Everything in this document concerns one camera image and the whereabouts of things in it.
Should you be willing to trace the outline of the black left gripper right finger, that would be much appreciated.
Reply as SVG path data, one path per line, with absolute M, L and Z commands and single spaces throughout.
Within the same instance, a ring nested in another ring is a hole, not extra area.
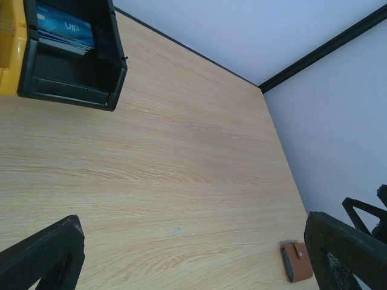
M 386 243 L 324 213 L 308 215 L 304 241 L 320 289 L 386 289 Z

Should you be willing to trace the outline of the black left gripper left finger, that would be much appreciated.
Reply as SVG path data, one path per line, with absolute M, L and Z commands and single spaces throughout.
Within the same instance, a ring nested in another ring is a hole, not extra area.
M 66 216 L 1 251 L 1 289 L 75 289 L 84 249 L 79 217 Z

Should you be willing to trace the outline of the brown leather card holder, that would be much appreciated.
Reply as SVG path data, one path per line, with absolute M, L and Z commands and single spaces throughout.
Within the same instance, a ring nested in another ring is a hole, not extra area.
M 297 283 L 312 278 L 313 269 L 303 242 L 283 242 L 279 250 L 288 282 Z

